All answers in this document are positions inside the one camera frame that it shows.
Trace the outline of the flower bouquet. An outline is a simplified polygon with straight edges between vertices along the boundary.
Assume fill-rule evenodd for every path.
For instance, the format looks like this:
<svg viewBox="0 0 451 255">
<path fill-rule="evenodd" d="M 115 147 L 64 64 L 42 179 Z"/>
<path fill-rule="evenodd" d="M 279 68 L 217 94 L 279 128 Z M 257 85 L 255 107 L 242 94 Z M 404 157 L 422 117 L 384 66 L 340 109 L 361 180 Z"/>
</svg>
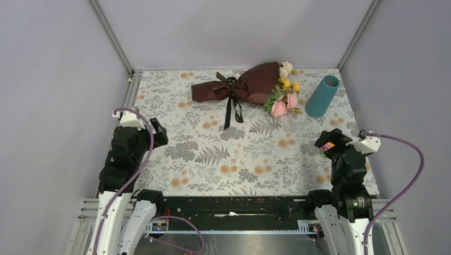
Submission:
<svg viewBox="0 0 451 255">
<path fill-rule="evenodd" d="M 300 83 L 289 80 L 290 75 L 296 73 L 297 70 L 288 61 L 263 63 L 236 78 L 232 92 L 239 103 L 262 106 L 274 117 L 300 114 L 302 111 L 297 106 Z M 228 84 L 218 78 L 192 85 L 191 92 L 192 99 L 198 103 L 224 99 L 228 102 L 230 94 Z"/>
</svg>

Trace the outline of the black gold-lettered ribbon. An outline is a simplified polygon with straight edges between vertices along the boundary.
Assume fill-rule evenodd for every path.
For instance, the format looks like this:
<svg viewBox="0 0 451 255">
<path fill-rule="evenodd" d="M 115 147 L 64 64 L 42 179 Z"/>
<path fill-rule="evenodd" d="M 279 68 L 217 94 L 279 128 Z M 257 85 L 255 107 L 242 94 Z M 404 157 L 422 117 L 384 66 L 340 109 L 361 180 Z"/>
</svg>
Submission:
<svg viewBox="0 0 451 255">
<path fill-rule="evenodd" d="M 231 114 L 232 114 L 232 109 L 235 110 L 235 120 L 238 123 L 243 123 L 244 119 L 243 119 L 243 115 L 242 115 L 242 107 L 238 101 L 238 99 L 234 96 L 234 93 L 232 92 L 232 87 L 233 85 L 237 82 L 237 79 L 235 77 L 224 77 L 222 74 L 220 74 L 219 72 L 216 73 L 216 77 L 221 80 L 222 82 L 226 82 L 228 84 L 229 87 L 229 97 L 228 97 L 228 102 L 227 102 L 227 109 L 226 109 L 226 114 L 225 114 L 225 120 L 224 120 L 224 130 L 228 129 L 230 127 L 230 122 L 231 122 Z"/>
</svg>

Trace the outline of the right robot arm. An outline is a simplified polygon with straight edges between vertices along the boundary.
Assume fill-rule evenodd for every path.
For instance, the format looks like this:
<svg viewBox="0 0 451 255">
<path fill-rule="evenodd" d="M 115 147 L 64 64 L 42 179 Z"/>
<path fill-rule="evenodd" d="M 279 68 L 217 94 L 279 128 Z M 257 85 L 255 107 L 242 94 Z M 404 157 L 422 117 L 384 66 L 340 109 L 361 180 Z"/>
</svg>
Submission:
<svg viewBox="0 0 451 255">
<path fill-rule="evenodd" d="M 361 130 L 359 140 L 335 128 L 322 131 L 317 148 L 331 160 L 331 190 L 310 191 L 303 211 L 318 219 L 330 254 L 373 254 L 372 240 L 364 239 L 374 218 L 373 204 L 365 185 L 366 158 L 378 151 L 380 140 Z"/>
</svg>

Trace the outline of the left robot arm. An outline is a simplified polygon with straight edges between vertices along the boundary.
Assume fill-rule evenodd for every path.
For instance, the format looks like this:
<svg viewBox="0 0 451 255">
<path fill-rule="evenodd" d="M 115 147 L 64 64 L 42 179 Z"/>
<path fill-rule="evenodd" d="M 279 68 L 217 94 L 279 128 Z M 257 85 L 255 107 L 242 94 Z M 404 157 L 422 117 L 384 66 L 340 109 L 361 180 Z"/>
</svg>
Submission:
<svg viewBox="0 0 451 255">
<path fill-rule="evenodd" d="M 131 241 L 120 244 L 119 240 L 125 208 L 153 149 L 168 144 L 166 133 L 156 118 L 115 128 L 99 174 L 98 212 L 87 254 L 119 254 L 120 248 L 131 249 Z"/>
</svg>

